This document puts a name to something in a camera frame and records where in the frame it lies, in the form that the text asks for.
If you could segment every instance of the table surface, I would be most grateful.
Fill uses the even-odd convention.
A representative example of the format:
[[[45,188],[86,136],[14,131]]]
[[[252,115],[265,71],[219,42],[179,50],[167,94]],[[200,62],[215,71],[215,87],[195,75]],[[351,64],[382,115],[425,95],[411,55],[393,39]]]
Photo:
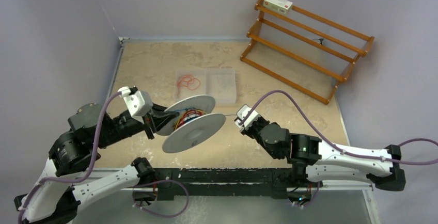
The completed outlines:
[[[306,58],[322,60],[321,52],[311,46],[293,44]],[[154,103],[170,106],[175,103],[175,73],[183,68],[234,68],[236,71],[237,101],[235,104],[216,105],[214,113],[235,114],[243,104],[252,106],[266,92],[280,89],[298,102],[312,123],[332,142],[347,145],[336,100],[324,105],[311,97],[239,61],[245,50],[244,42],[129,42],[122,55],[115,92],[123,86],[137,86],[147,91]],[[256,45],[248,58],[262,64],[316,93],[330,91],[330,79],[293,59],[263,45]],[[122,99],[115,99],[108,113],[115,117],[126,110]],[[257,111],[271,122],[277,122],[292,133],[316,135],[293,104],[282,94],[265,99]],[[120,141],[99,153],[97,167],[124,167],[136,157],[146,157],[153,167],[182,168],[268,168],[290,167],[285,160],[272,159],[254,140],[242,136],[228,116],[224,126],[211,138],[189,150],[164,153],[161,146],[166,136],[156,135],[148,140],[140,133]]]
[[[147,207],[174,214],[185,204],[184,196],[158,201]],[[336,223],[371,224],[361,190],[321,190],[310,206],[300,210],[289,200],[270,197],[190,197],[189,207],[175,218],[160,218],[132,207],[132,196],[121,190],[80,212],[73,224],[266,224]]]

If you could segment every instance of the white bracket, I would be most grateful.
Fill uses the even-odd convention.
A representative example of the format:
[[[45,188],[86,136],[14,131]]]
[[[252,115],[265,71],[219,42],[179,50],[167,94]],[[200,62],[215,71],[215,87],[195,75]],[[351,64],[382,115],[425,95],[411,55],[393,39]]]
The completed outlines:
[[[318,160],[315,165],[334,165],[347,167],[351,169],[357,169],[365,174],[371,173],[378,177],[386,177],[392,174],[390,172],[390,168],[393,167],[393,163],[381,159],[381,157],[392,158],[386,149],[365,149],[338,144],[336,147],[342,149],[342,152],[334,149],[324,140],[319,143],[318,150],[319,154],[321,155],[321,159]],[[379,157],[379,159],[356,158],[346,155],[345,151],[354,154],[375,156]]]
[[[74,179],[79,174],[81,174],[81,172],[63,175],[59,178]],[[45,162],[44,170],[41,176],[38,178],[36,184],[38,184],[38,182],[45,177],[57,178],[56,166],[53,160],[49,158]],[[56,205],[58,204],[59,199],[62,197],[62,195],[65,193],[66,189],[69,186],[70,184],[66,183],[46,181],[32,196],[32,199],[30,200],[29,205],[26,208],[26,212],[24,213],[23,218],[26,218],[29,222],[32,223],[51,216],[56,209]]]
[[[257,111],[253,111],[248,119],[246,119],[246,121],[242,125],[240,125],[240,123],[246,117],[246,115],[248,115],[248,112],[250,110],[251,108],[248,105],[243,105],[242,108],[237,111],[236,115],[238,119],[236,119],[234,123],[237,125],[237,127],[240,128],[240,132],[242,132],[243,130],[248,130],[248,128],[253,125],[253,122],[260,117],[260,114]]]
[[[78,213],[108,195],[137,185],[140,180],[137,175],[137,169],[129,165],[96,181],[75,185],[73,195],[77,201],[81,202],[81,205],[77,207]]]
[[[139,90],[131,94],[131,90],[128,86],[120,88],[119,91],[122,93],[120,97],[123,98],[131,117],[141,123],[145,123],[143,117],[153,107],[153,102],[149,94]]]
[[[358,169],[346,168],[342,166],[307,166],[306,174],[308,175],[307,179],[311,182],[345,180],[372,184],[372,182],[367,178],[367,173]]]

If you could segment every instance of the beige tabletop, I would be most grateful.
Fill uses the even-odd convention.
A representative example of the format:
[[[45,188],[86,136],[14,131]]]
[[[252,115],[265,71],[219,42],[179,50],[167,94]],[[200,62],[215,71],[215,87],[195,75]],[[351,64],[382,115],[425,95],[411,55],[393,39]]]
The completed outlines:
[[[235,114],[243,105],[252,106],[266,92],[280,89],[288,92],[302,107],[314,125],[331,141],[347,144],[341,116],[333,99],[329,105],[302,94],[282,82],[240,62],[239,56],[246,48],[243,42],[158,43],[130,42],[124,50],[113,91],[123,86],[137,86],[147,91],[154,103],[170,106],[175,103],[175,73],[183,68],[234,68],[236,71],[237,102],[217,105],[214,113]],[[307,58],[321,59],[312,47],[299,46]],[[263,45],[257,45],[248,57],[319,94],[330,90],[329,78],[293,59]],[[115,99],[108,112],[115,117],[126,106],[122,99]],[[276,93],[264,100],[257,111],[271,122],[277,122],[293,133],[316,135],[307,125],[293,104],[282,94]],[[146,157],[153,167],[183,168],[263,168],[289,167],[285,160],[272,159],[254,140],[243,136],[229,116],[224,126],[211,138],[189,150],[167,154],[161,146],[165,136],[156,135],[148,140],[140,133],[100,150],[102,158],[97,167],[124,167],[136,157]]]

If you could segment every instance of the colored wire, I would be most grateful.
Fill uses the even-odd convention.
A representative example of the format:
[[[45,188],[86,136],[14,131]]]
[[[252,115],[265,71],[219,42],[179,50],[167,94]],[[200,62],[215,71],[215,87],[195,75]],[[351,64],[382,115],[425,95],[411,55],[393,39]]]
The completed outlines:
[[[327,137],[325,137],[314,125],[313,123],[309,120],[309,118],[306,116],[306,114],[304,114],[303,110],[298,106],[298,104],[296,103],[296,101],[291,97],[291,95],[289,95],[287,92],[282,91],[282,90],[273,90],[270,91],[268,93],[266,93],[265,95],[263,95],[257,102],[256,104],[251,108],[251,110],[248,112],[248,114],[245,116],[245,118],[240,122],[239,125],[243,125],[243,123],[248,119],[248,117],[251,115],[251,113],[255,110],[255,108],[269,95],[274,94],[274,93],[282,93],[284,94],[286,97],[288,97],[288,99],[293,103],[293,105],[295,105],[296,109],[298,110],[298,112],[300,112],[301,116],[304,118],[304,120],[306,120],[307,124],[309,124],[309,126],[321,137],[321,139],[323,139],[325,142],[327,142],[333,149],[344,153],[348,156],[351,157],[355,157],[355,158],[365,158],[365,159],[377,159],[377,160],[383,160],[381,157],[377,157],[377,156],[368,156],[368,155],[360,155],[360,154],[355,154],[355,153],[350,153],[347,151],[344,151],[341,148],[338,148],[336,146],[336,144],[334,144],[333,142],[331,142],[329,139],[327,139]],[[435,144],[436,146],[438,146],[438,142],[432,140],[432,139],[428,139],[428,138],[414,138],[414,139],[410,139],[407,141],[404,141],[402,143],[400,143],[398,146],[402,147],[406,144],[415,142],[415,141],[427,141],[430,143]],[[385,158],[385,161],[390,161],[393,163],[399,163],[399,164],[405,164],[405,165],[412,165],[412,166],[423,166],[423,165],[432,165],[432,164],[436,164],[438,163],[438,158],[434,159],[432,161],[425,161],[425,162],[412,162],[412,161],[401,161],[398,159],[393,159],[393,158]]]
[[[316,198],[316,195],[318,194],[318,192],[319,192],[319,186],[320,186],[320,182],[318,182],[318,184],[317,184],[317,187],[316,187],[316,191],[315,191],[315,194],[313,194],[312,195],[312,198],[310,199],[310,201],[308,201],[307,203],[306,203],[306,205],[305,205],[305,207],[308,207],[309,206],[309,204],[311,204],[314,200],[315,200],[315,198]]]
[[[157,213],[157,212],[154,212],[154,211],[148,210],[148,209],[142,207],[141,205],[139,205],[139,204],[137,204],[137,203],[135,202],[135,197],[134,197],[134,192],[135,192],[134,189],[135,189],[135,188],[143,188],[143,187],[151,186],[151,185],[154,185],[154,184],[161,184],[161,183],[174,183],[174,184],[178,184],[178,185],[183,189],[183,191],[185,192],[185,195],[187,196],[187,200],[185,201],[185,205],[184,205],[184,207],[182,208],[181,211],[177,212],[176,214],[173,214],[173,215],[163,215],[163,214],[159,214],[159,213]],[[151,214],[151,215],[158,216],[158,217],[162,217],[162,218],[173,218],[173,217],[177,217],[178,215],[182,214],[182,213],[187,209],[187,207],[188,207],[188,205],[189,205],[189,192],[188,192],[187,189],[184,187],[184,185],[182,185],[182,184],[181,184],[180,182],[178,182],[178,181],[171,180],[171,179],[168,179],[168,180],[159,180],[159,181],[155,181],[155,182],[148,183],[148,184],[142,184],[142,185],[136,185],[136,186],[134,186],[133,189],[132,189],[132,200],[134,201],[134,205],[132,205],[132,206],[133,206],[133,207],[137,207],[137,208],[139,208],[140,210],[143,210],[144,212],[147,212],[147,213],[149,213],[149,214]]]
[[[88,165],[88,170],[85,173],[85,175],[82,178],[79,179],[62,179],[62,178],[57,178],[57,177],[45,177],[42,178],[39,182],[37,182],[35,184],[35,186],[30,190],[30,192],[27,194],[26,200],[24,201],[24,203],[21,205],[21,210],[18,214],[18,224],[21,224],[22,222],[22,218],[24,215],[24,212],[26,211],[27,206],[30,203],[30,200],[32,199],[32,197],[34,196],[34,194],[38,191],[38,189],[47,181],[54,181],[54,182],[59,182],[59,183],[67,183],[67,184],[77,184],[77,183],[81,183],[84,182],[91,174],[91,172],[93,171],[93,168],[95,166],[95,162],[96,162],[96,157],[97,157],[97,148],[98,148],[98,144],[99,144],[99,136],[100,136],[100,129],[102,128],[102,121],[103,121],[103,117],[105,116],[106,113],[106,109],[108,109],[108,105],[110,104],[110,102],[115,99],[116,97],[118,97],[119,95],[121,95],[121,92],[116,92],[113,95],[111,95],[103,104],[102,110],[100,111],[99,117],[97,119],[97,124],[96,124],[96,131],[95,131],[95,137],[93,140],[93,149],[92,149],[92,153],[91,153],[91,160],[90,160],[90,164]]]
[[[306,193],[312,193],[312,183],[309,184],[308,188],[306,189]]]
[[[186,112],[184,112],[181,117],[178,119],[178,121],[175,124],[174,130],[178,129],[179,127],[183,126],[184,124],[201,117],[205,115],[206,113],[201,109],[191,108],[188,109]]]
[[[198,86],[195,88],[190,88],[189,86],[195,84],[196,81],[198,81]],[[191,74],[181,76],[177,80],[177,89],[178,89],[177,95],[179,95],[181,87],[186,87],[188,90],[194,91],[198,89],[200,85],[201,85],[201,81]]]
[[[152,193],[153,193],[155,196],[157,196],[157,191],[156,191],[156,189],[157,189],[157,184],[155,183],[155,184],[153,185],[153,188],[152,188]]]
[[[180,111],[187,111],[187,110],[189,110],[189,109],[194,109],[195,107],[190,107],[190,108],[184,108],[184,109],[176,109],[176,110],[172,110],[172,111],[175,111],[175,112],[180,112]],[[226,117],[228,117],[228,116],[237,116],[236,114],[224,114],[224,116],[226,116]]]

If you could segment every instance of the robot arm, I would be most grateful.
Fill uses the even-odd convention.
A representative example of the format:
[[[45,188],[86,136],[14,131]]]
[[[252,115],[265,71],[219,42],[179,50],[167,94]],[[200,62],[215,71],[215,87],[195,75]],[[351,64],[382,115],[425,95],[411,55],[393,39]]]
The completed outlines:
[[[105,113],[99,148],[106,148],[142,131],[146,132],[149,139],[153,139],[156,131],[179,115],[164,111],[165,107],[153,104],[148,93],[138,91],[135,87],[123,87],[119,92],[128,110],[114,119]],[[68,119],[71,129],[54,142],[37,184],[46,177],[73,180],[87,169],[102,107],[99,104],[86,104]],[[153,169],[149,162],[145,158],[138,158],[114,175],[84,185],[71,187],[68,183],[45,181],[34,189],[22,223],[68,223],[87,205],[122,188],[139,182],[151,182],[151,175]],[[26,197],[15,198],[18,210],[22,209]]]
[[[286,159],[292,164],[298,179],[311,182],[321,180],[355,180],[374,183],[376,188],[401,191],[405,186],[404,171],[399,164],[387,161],[387,158],[401,158],[400,147],[390,145],[385,149],[363,149],[336,145],[343,152],[331,147],[327,142],[315,136],[290,133],[277,123],[270,123],[259,113],[253,111],[246,121],[241,120],[249,113],[250,107],[244,105],[234,121],[240,133],[255,139],[271,157]],[[352,157],[345,151],[381,159]]]

